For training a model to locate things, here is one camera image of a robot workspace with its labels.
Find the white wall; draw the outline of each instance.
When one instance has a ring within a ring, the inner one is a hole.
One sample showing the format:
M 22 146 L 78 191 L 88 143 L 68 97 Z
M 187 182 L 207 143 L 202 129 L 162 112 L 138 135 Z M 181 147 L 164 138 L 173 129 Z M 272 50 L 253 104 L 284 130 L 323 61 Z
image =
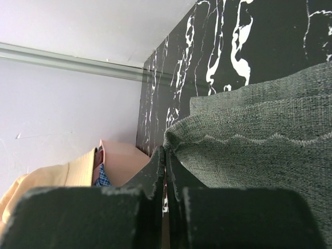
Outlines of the white wall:
M 0 60 L 0 196 L 100 139 L 135 144 L 141 83 Z
M 143 66 L 196 0 L 3 0 L 0 42 Z

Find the marble surface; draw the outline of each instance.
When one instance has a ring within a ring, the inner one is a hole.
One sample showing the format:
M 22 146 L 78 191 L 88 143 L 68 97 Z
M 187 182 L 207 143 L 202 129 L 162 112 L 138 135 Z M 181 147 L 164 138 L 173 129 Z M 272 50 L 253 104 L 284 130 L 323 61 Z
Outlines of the marble surface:
M 202 0 L 144 64 L 136 146 L 151 155 L 193 96 L 332 60 L 331 0 Z

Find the metal strip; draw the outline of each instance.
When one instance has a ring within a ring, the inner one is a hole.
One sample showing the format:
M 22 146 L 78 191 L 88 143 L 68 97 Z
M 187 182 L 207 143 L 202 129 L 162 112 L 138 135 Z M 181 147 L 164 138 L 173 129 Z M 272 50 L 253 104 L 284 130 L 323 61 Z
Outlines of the metal strip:
M 142 82 L 143 69 L 0 43 L 0 59 Z

